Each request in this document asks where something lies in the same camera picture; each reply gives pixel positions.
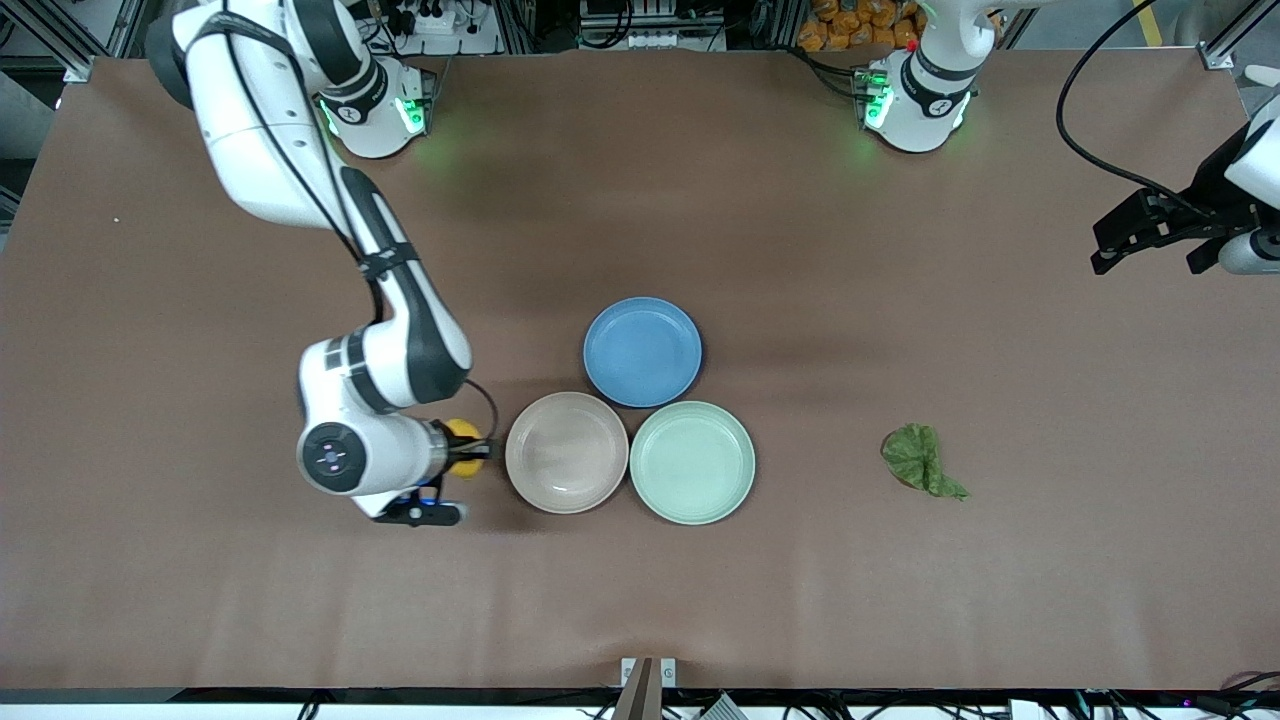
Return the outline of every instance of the circular button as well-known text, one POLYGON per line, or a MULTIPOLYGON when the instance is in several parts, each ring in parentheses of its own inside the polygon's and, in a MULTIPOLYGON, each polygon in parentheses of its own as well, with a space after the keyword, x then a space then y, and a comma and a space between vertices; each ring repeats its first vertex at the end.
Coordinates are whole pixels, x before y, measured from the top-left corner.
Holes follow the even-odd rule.
POLYGON ((348 425, 321 423, 302 438, 298 465, 320 489, 347 493, 365 474, 365 443, 348 425))

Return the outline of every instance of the yellow sponge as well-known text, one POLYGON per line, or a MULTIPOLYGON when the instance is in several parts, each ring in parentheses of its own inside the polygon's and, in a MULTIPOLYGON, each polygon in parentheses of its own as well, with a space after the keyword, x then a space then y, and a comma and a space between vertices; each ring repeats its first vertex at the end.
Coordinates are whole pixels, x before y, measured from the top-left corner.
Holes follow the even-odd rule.
MULTIPOLYGON (((449 420, 445 420, 444 427, 449 428, 449 430, 458 437, 472 437, 476 439, 484 437, 480 434, 479 428, 476 428, 475 425, 461 418, 452 418, 449 420)), ((471 479, 475 477, 476 473, 480 471, 480 468, 483 465, 484 460, 463 460, 461 462, 454 462, 453 468, 449 468, 449 474, 462 479, 471 479)))

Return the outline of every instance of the wire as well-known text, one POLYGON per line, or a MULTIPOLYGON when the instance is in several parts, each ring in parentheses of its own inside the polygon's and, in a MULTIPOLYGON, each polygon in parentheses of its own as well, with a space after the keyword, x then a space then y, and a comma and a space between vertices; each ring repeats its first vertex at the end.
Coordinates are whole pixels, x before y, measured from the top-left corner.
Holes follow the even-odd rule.
MULTIPOLYGON (((228 10, 228 0, 223 0, 223 12, 224 13, 230 12, 228 10)), ((311 199, 311 202, 316 206, 317 210, 320 210, 320 214, 324 215, 324 219, 329 224, 329 228, 333 229, 333 233, 338 236, 338 240, 342 241, 342 245, 343 247, 347 249, 347 252, 351 255, 351 259, 358 264, 361 261, 361 255, 356 250, 356 246, 352 243, 351 238, 348 238, 342 232, 342 228, 338 227, 337 220, 334 220, 333 215, 329 214, 328 208, 324 206, 324 202, 320 201, 320 197, 317 197, 315 191, 311 190, 311 186, 307 184, 306 179, 302 177, 302 173, 293 164, 293 160, 291 160, 289 156, 284 152, 284 147, 280 146, 280 140, 275 137, 275 133, 271 132, 271 127, 266 123, 266 115, 262 114, 262 109, 259 106, 257 100, 253 99, 253 94, 248 88, 248 82, 244 79, 244 69, 241 67, 239 58, 236 55, 236 46, 232 42, 232 33, 228 31, 223 31, 223 40, 227 42, 227 55, 232 61, 232 69, 236 70, 236 79, 239 81, 241 90, 244 91, 244 97, 248 100, 250 109, 253 110, 255 119, 259 122, 260 126, 262 126, 262 132, 266 135, 266 138, 271 142, 271 147, 275 149, 276 155, 280 156, 280 159, 284 161, 284 165, 293 174, 293 179, 297 181, 297 183, 307 193, 307 197, 311 199)), ((285 58, 288 58, 289 64, 293 65, 293 72, 297 73, 298 77, 301 77, 302 69, 298 67, 298 60, 293 56, 292 53, 287 53, 285 58)), ((353 225, 351 224, 351 217, 347 213, 346 204, 342 201, 342 195, 338 192, 338 179, 334 177, 333 164, 329 161, 328 152, 324 154, 323 160, 325 168, 329 170, 329 182, 333 184, 334 199, 338 202, 338 208, 342 210, 342 215, 347 223, 347 228, 351 229, 353 228, 353 225)), ((376 282, 365 281, 365 283, 369 286, 369 295, 374 304, 372 323, 376 324, 383 322, 383 293, 378 288, 376 282)))
POLYGON ((516 19, 516 27, 520 28, 520 32, 525 33, 529 49, 536 53, 538 37, 534 36, 534 33, 529 29, 529 26, 525 23, 524 13, 520 12, 520 5, 512 0, 511 6, 511 17, 516 19))
MULTIPOLYGON (((722 18, 722 19, 721 19, 721 24, 719 24, 719 26, 718 26, 718 27, 716 28, 716 35, 713 35, 713 36, 712 36, 712 41, 707 44, 707 50, 705 50, 705 51, 707 51, 707 53, 710 53, 710 51, 712 51, 712 47, 713 47, 713 46, 716 45, 716 40, 717 40, 717 38, 719 37, 719 35, 721 35, 722 32, 723 32, 723 33, 727 33, 728 31, 731 31, 731 29, 736 28, 737 26, 740 26, 740 24, 745 23, 745 22, 746 22, 746 20, 749 20, 749 19, 750 19, 750 18, 741 18, 741 19, 739 19, 737 22, 735 22, 733 24, 728 24, 728 26, 727 26, 727 24, 724 24, 724 20, 723 20, 723 18, 722 18)), ((727 49, 728 49, 728 35, 726 35, 726 36, 724 36, 724 44, 726 44, 726 50, 727 50, 727 49)))
POLYGON ((1243 689, 1245 689, 1248 687, 1256 685, 1256 684, 1258 684, 1258 683, 1261 683, 1263 680, 1271 680, 1274 678, 1280 678, 1280 671, 1258 673, 1257 675, 1253 675, 1248 680, 1242 680, 1239 683, 1235 683, 1234 685, 1228 685, 1228 687, 1222 688, 1219 692, 1230 693, 1230 692, 1235 692, 1235 691, 1243 691, 1243 689))
POLYGON ((581 29, 579 29, 577 41, 581 45, 585 45, 586 47, 591 47, 593 50, 608 50, 609 47, 613 47, 614 45, 622 42, 627 37, 627 33, 631 32, 631 22, 635 19, 635 12, 636 12, 635 5, 632 5, 631 0, 623 0, 623 1, 625 5, 622 6, 622 9, 618 10, 618 23, 613 27, 613 31, 609 32, 609 36, 604 38, 604 42, 596 44, 584 40, 581 29), (626 22, 626 27, 622 27, 623 22, 626 22))
POLYGON ((1111 27, 1108 27, 1106 31, 1103 31, 1103 33, 1101 36, 1098 36, 1098 38, 1093 42, 1093 45, 1091 45, 1089 49, 1084 51, 1084 55, 1080 55, 1080 60, 1075 63, 1075 67, 1071 68, 1071 73, 1066 76, 1066 82, 1062 83, 1062 91, 1057 96, 1057 109, 1056 109, 1055 115, 1053 115, 1055 120, 1057 122, 1057 135, 1060 135, 1062 137, 1062 141, 1066 142, 1068 147, 1070 147, 1071 150, 1074 150, 1076 155, 1079 155, 1080 158, 1084 158, 1085 160, 1088 160, 1094 167, 1097 167, 1097 168, 1100 168, 1102 170, 1106 170, 1106 172, 1108 172, 1108 173, 1111 173, 1114 176, 1121 177, 1121 178, 1124 178, 1126 181, 1138 183, 1138 184, 1146 187, 1147 190, 1151 190, 1152 192, 1156 192, 1158 195, 1164 195, 1165 197, 1167 197, 1169 200, 1174 201, 1175 204, 1178 204, 1183 209, 1189 210, 1189 211, 1194 213, 1196 215, 1198 215, 1198 217, 1201 217, 1201 218, 1203 218, 1206 220, 1212 220, 1212 218, 1210 217, 1208 213, 1204 213, 1199 208, 1192 205, 1181 195, 1178 195, 1172 190, 1169 190, 1167 187, 1160 184, 1158 182, 1156 182, 1156 181, 1153 181, 1151 178, 1147 178, 1144 176, 1139 176, 1138 173, 1126 170, 1126 169, 1120 168, 1117 165, 1112 165, 1111 163, 1107 163, 1106 160, 1103 160, 1103 159, 1098 158, 1097 155, 1094 155, 1094 154, 1089 152, 1088 150, 1085 150, 1079 142, 1075 141, 1075 138, 1071 137, 1071 133, 1068 132, 1068 129, 1066 129, 1066 122, 1062 119, 1062 114, 1064 114, 1062 111, 1066 108, 1066 96, 1068 96, 1069 92, 1071 92, 1071 86, 1075 85, 1075 78, 1076 78, 1076 76, 1080 74, 1080 70, 1084 69, 1085 63, 1088 63, 1089 59, 1092 59, 1093 55, 1097 54, 1098 49, 1102 47, 1102 45, 1107 40, 1110 40, 1112 35, 1116 33, 1116 31, 1119 31, 1125 23, 1128 23, 1129 20, 1132 20, 1133 18, 1135 18, 1138 15, 1138 13, 1146 10, 1147 8, 1149 8, 1155 3, 1156 3, 1156 0, 1142 0, 1142 3, 1138 3, 1137 5, 1134 5, 1132 10, 1129 10, 1128 13, 1125 13, 1111 27))
POLYGON ((723 31, 724 31, 724 23, 721 23, 721 26, 716 28, 716 33, 712 35, 712 41, 707 44, 707 50, 705 50, 707 53, 710 53, 712 47, 716 47, 716 41, 719 38, 719 33, 723 31))
POLYGON ((1143 714, 1143 716, 1146 716, 1147 720, 1160 720, 1160 717, 1155 712, 1152 712, 1151 710, 1148 710, 1146 705, 1143 705, 1143 703, 1140 703, 1140 702, 1138 702, 1135 700, 1125 700, 1125 697, 1123 694, 1120 694, 1120 691, 1108 691, 1108 692, 1112 696, 1115 696, 1116 700, 1119 700, 1120 702, 1123 702, 1125 705, 1132 705, 1132 706, 1137 707, 1138 712, 1143 714))
POLYGON ((854 77, 854 70, 850 68, 837 68, 836 65, 828 65, 827 63, 820 63, 814 60, 804 47, 792 47, 790 45, 773 45, 769 50, 782 50, 790 54, 792 58, 800 60, 801 63, 809 65, 814 70, 822 70, 824 73, 831 73, 833 76, 841 77, 854 77))
POLYGON ((855 73, 851 69, 837 68, 835 65, 828 65, 826 63, 819 63, 818 60, 814 60, 813 58, 810 58, 809 54, 805 53, 803 47, 791 47, 788 45, 774 45, 774 46, 772 46, 769 49, 771 50, 782 50, 783 53, 786 53, 786 54, 791 55, 792 58, 800 60, 805 65, 809 65, 809 69, 813 70, 813 77, 818 78, 818 82, 820 82, 823 86, 826 86, 827 90, 835 92, 836 95, 838 95, 841 97, 847 97, 850 100, 859 100, 859 99, 863 99, 863 97, 870 97, 869 94, 854 92, 851 90, 846 90, 844 87, 840 87, 838 85, 836 85, 835 82, 832 82, 827 76, 823 74, 823 73, 829 73, 829 74, 833 74, 833 76, 837 76, 837 77, 842 77, 842 78, 852 78, 855 73))
POLYGON ((809 720, 818 720, 817 717, 813 716, 812 712, 809 712, 808 710, 800 707, 799 705, 788 705, 787 708, 782 711, 782 720, 787 720, 787 716, 791 715, 792 710, 799 711, 800 715, 804 715, 809 720))
POLYGON ((611 700, 609 702, 604 703, 604 707, 602 707, 600 710, 598 710, 595 712, 595 715, 591 717, 591 720, 600 720, 602 717, 604 717, 604 714, 608 712, 609 708, 613 707, 617 703, 618 703, 617 698, 611 700))
POLYGON ((315 720, 316 715, 320 714, 320 703, 333 702, 334 700, 333 693, 329 691, 311 691, 307 701, 298 710, 298 720, 315 720))
MULTIPOLYGON (((462 382, 476 388, 476 392, 479 392, 484 397, 485 402, 489 404, 489 433, 485 436, 485 442, 493 442, 493 438, 498 436, 498 404, 494 402, 493 396, 489 395, 489 391, 486 391, 484 386, 481 386, 480 383, 472 380, 471 378, 467 378, 462 382)), ((585 691, 571 693, 567 697, 573 697, 575 694, 582 694, 585 691)))

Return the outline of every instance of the green led light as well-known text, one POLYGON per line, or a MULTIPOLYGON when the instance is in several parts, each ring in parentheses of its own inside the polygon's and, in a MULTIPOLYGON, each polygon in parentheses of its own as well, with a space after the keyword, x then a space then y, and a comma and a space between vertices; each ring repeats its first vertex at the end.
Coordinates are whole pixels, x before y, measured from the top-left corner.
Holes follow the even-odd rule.
POLYGON ((329 113, 329 106, 324 104, 324 100, 320 101, 320 109, 324 110, 324 117, 329 120, 329 132, 338 137, 338 124, 333 122, 333 114, 329 113))
POLYGON ((884 88, 884 94, 867 106, 867 126, 878 128, 884 124, 884 115, 888 114, 890 105, 893 104, 893 88, 884 88))
POLYGON ((396 109, 399 110, 401 119, 404 120, 404 129, 412 135, 422 132, 426 127, 422 122, 422 109, 413 100, 396 99, 396 109))
POLYGON ((951 123, 951 129, 956 129, 957 127, 960 127, 960 123, 964 122, 964 109, 969 106, 970 97, 973 97, 972 92, 964 94, 964 100, 961 100, 960 106, 956 108, 956 119, 954 123, 951 123))

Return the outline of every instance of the plate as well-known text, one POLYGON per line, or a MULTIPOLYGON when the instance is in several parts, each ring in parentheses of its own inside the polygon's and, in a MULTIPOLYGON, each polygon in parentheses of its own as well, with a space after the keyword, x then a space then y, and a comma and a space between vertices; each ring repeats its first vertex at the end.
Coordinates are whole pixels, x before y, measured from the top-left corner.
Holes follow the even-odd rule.
POLYGON ((640 425, 631 483, 654 512, 681 525, 728 516, 755 480, 755 447, 742 423, 709 402, 677 402, 640 425))
POLYGON ((703 364, 703 341, 684 310, 657 297, 631 297, 600 313, 586 331, 582 364, 602 395, 628 407, 680 397, 703 364))
POLYGON ((602 400, 557 392, 536 400, 507 434, 507 477, 539 510, 567 515, 604 502, 627 469, 627 430, 602 400))

